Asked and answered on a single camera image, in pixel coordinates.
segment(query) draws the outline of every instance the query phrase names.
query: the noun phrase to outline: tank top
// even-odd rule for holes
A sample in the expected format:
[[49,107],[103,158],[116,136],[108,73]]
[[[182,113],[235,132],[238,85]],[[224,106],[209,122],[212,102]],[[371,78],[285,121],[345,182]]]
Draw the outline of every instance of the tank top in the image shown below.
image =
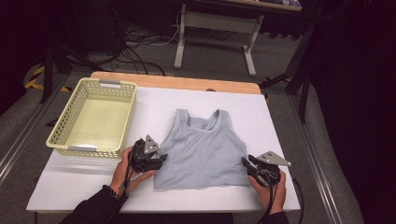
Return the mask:
[[168,157],[154,177],[155,189],[248,185],[242,165],[246,145],[233,131],[225,110],[201,119],[178,109],[158,153]]

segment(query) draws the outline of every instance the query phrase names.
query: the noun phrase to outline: bracelet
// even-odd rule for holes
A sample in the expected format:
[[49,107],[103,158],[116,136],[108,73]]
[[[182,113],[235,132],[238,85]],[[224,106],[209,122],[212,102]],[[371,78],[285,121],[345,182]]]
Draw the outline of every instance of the bracelet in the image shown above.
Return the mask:
[[105,189],[109,194],[111,194],[111,196],[113,196],[113,198],[120,203],[120,195],[116,193],[116,191],[114,191],[114,189],[112,189],[111,187],[109,187],[108,185],[103,185],[103,189]]

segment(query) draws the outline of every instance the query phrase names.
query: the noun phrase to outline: yellow basket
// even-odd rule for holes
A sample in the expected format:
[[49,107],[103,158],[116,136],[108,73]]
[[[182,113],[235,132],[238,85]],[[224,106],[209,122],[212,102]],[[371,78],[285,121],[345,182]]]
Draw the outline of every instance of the yellow basket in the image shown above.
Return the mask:
[[136,104],[132,82],[82,78],[47,146],[69,156],[119,158]]

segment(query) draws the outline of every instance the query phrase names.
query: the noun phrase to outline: gray carpet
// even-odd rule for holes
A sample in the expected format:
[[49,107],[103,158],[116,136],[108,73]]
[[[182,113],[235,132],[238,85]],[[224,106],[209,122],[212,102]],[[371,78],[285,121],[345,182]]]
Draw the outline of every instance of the gray carpet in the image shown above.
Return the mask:
[[[165,46],[141,45],[135,51],[143,61],[160,65],[168,76],[261,83],[265,77],[275,77],[284,72],[299,43],[298,40],[290,37],[272,39],[267,35],[259,35],[252,51],[258,75],[249,77],[241,51],[241,47],[247,42],[248,35],[231,34],[227,40],[218,41],[201,33],[189,32],[182,68],[179,70],[173,68],[177,49],[175,41]],[[91,59],[94,61],[105,57],[97,55],[91,56]],[[112,62],[103,65],[105,69],[119,72],[141,73],[144,71],[141,64],[137,63],[136,66],[137,71],[133,64]],[[34,70],[35,67],[27,74],[27,77],[32,75]],[[148,66],[148,71],[150,74],[159,74],[155,67]],[[90,73],[87,68],[75,67],[65,86],[76,86],[81,77],[88,77]],[[283,92],[285,85],[285,83],[277,84],[265,92],[269,93],[268,106],[280,145],[286,159],[293,164],[290,171],[302,186],[305,202],[303,223],[332,223],[308,159],[309,154],[303,138],[304,134],[301,131],[301,123],[295,118],[295,112],[290,104],[290,101],[298,101],[299,97],[287,96]],[[40,90],[28,90],[27,94],[0,117],[2,129],[0,157],[2,159],[38,107],[41,94]],[[58,118],[70,94],[70,92],[56,93],[44,116],[35,125],[33,134],[23,148],[22,154],[0,186],[0,223],[34,223],[35,214],[27,212],[26,205],[35,188],[34,182],[40,177],[51,153],[51,149],[45,145],[51,131],[50,127],[46,127],[46,123]],[[333,154],[318,99],[312,87],[308,97],[304,128],[309,132],[318,155],[318,162],[329,180],[342,223],[363,223],[359,206]],[[301,211],[288,212],[290,223],[297,223],[300,213]],[[261,215],[262,213],[234,214],[234,223],[256,223]],[[57,223],[63,217],[64,214],[39,214],[38,223]]]

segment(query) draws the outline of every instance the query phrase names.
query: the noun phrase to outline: neckline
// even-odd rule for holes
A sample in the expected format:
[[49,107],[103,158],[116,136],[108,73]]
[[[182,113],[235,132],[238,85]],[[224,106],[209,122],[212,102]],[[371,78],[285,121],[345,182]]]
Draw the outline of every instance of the neckline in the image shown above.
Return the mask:
[[[195,131],[198,131],[198,132],[201,132],[201,133],[212,133],[213,131],[215,131],[215,130],[219,127],[219,124],[220,124],[219,121],[220,121],[220,119],[222,118],[222,113],[221,113],[221,111],[220,111],[219,109],[217,109],[208,119],[203,119],[203,118],[198,118],[198,117],[190,116],[189,110],[185,110],[185,114],[186,114],[186,116],[185,116],[186,120],[184,121],[184,125],[185,125],[187,128],[189,128],[189,129],[192,129],[192,130],[195,130]],[[211,119],[213,119],[214,117],[217,117],[216,123],[215,123],[215,124],[213,125],[213,127],[212,127],[211,129],[209,129],[209,130],[199,129],[199,128],[193,128],[193,127],[191,127],[191,126],[189,125],[189,120],[190,120],[190,119],[211,120]]]

